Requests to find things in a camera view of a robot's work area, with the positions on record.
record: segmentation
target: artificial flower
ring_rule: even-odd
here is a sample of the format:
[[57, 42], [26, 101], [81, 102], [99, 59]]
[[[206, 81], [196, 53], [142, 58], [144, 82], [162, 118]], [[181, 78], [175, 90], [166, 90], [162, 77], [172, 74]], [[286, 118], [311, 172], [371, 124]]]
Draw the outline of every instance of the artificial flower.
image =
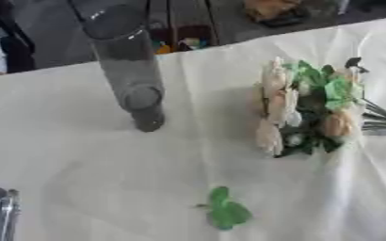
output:
[[304, 137], [303, 134], [291, 135], [286, 139], [286, 145], [289, 147], [296, 147], [303, 143]]
[[282, 66], [283, 64], [283, 59], [277, 57], [264, 68], [262, 84], [266, 98], [272, 98], [278, 90], [285, 88], [292, 81], [289, 79], [291, 77], [288, 70]]
[[325, 137], [344, 137], [351, 133], [353, 120], [344, 110], [334, 111], [323, 121], [322, 134]]
[[265, 119], [261, 119], [256, 131], [256, 143], [272, 155], [280, 155], [283, 150], [280, 130]]
[[298, 92], [294, 89], [278, 90], [269, 100], [268, 121], [282, 128], [286, 123], [299, 126], [301, 116], [296, 111]]

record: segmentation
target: white tablecloth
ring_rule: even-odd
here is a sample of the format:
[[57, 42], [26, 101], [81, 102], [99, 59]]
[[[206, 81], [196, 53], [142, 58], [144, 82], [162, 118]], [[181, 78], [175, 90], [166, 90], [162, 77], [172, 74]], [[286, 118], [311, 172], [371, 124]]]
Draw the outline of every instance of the white tablecloth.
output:
[[[21, 192], [17, 240], [386, 240], [386, 137], [328, 163], [255, 147], [249, 89], [275, 56], [337, 67], [362, 56], [367, 95], [386, 107], [386, 20], [161, 56], [168, 120], [150, 134], [97, 63], [0, 76], [0, 186]], [[215, 185], [253, 220], [210, 227], [193, 206]]]

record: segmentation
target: green leaf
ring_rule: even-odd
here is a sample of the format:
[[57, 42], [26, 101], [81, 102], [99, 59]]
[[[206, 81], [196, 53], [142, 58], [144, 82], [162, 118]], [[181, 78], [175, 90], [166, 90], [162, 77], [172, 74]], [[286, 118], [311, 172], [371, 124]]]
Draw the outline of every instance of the green leaf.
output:
[[197, 204], [197, 205], [195, 205], [195, 207], [197, 207], [197, 208], [210, 208], [208, 204], [203, 204], [203, 203]]
[[217, 208], [209, 212], [208, 219], [212, 226], [220, 230], [230, 230], [235, 225], [232, 216], [224, 208]]
[[346, 80], [343, 76], [336, 76], [325, 85], [325, 92], [328, 99], [326, 108], [335, 110], [348, 105], [353, 100], [352, 90], [352, 82]]
[[322, 68], [322, 73], [329, 77], [330, 75], [334, 74], [335, 73], [335, 70], [333, 69], [333, 67], [331, 65], [325, 65], [323, 68]]
[[343, 145], [343, 143], [333, 140], [331, 138], [325, 137], [322, 139], [322, 145], [327, 153], [332, 153], [333, 151], [340, 148]]
[[346, 62], [346, 68], [350, 68], [350, 67], [357, 67], [359, 66], [359, 63], [360, 61], [362, 61], [362, 58], [361, 57], [352, 57], [351, 59], [349, 59], [347, 62]]
[[209, 195], [209, 203], [213, 208], [221, 207], [230, 197], [230, 190], [227, 186], [214, 188]]
[[308, 62], [306, 62], [304, 60], [300, 60], [298, 62], [298, 68], [300, 69], [301, 72], [305, 72], [309, 69], [312, 69], [313, 67]]
[[245, 206], [237, 202], [228, 202], [225, 210], [230, 214], [234, 224], [245, 223], [251, 218], [251, 212]]
[[350, 101], [348, 100], [334, 100], [334, 101], [327, 101], [325, 104], [325, 107], [329, 110], [337, 110], [337, 109], [342, 109], [345, 108], [349, 105]]
[[323, 87], [327, 83], [319, 70], [303, 60], [298, 62], [298, 74], [294, 82], [301, 81], [308, 83], [312, 88]]
[[282, 66], [287, 69], [288, 71], [292, 71], [293, 70], [293, 64], [291, 63], [285, 63], [285, 64], [282, 64]]
[[303, 143], [301, 150], [306, 154], [314, 153], [314, 141], [311, 138], [308, 138], [305, 143]]

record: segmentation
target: clear glass vase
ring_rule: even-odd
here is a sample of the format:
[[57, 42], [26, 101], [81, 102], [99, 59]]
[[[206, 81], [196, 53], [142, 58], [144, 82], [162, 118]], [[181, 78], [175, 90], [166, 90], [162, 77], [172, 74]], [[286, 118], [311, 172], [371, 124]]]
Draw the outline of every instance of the clear glass vase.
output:
[[165, 122], [161, 105], [164, 88], [145, 13], [128, 5], [115, 5], [85, 19], [72, 1], [69, 3], [120, 107], [132, 115], [137, 129], [159, 129]]

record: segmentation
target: chair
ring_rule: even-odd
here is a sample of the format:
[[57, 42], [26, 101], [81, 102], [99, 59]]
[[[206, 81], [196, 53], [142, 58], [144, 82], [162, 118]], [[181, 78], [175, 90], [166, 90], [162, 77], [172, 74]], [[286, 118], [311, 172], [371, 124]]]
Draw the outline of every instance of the chair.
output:
[[0, 0], [0, 29], [6, 36], [0, 44], [7, 55], [8, 72], [26, 72], [35, 69], [35, 43], [17, 25], [12, 16], [13, 5], [8, 0]]

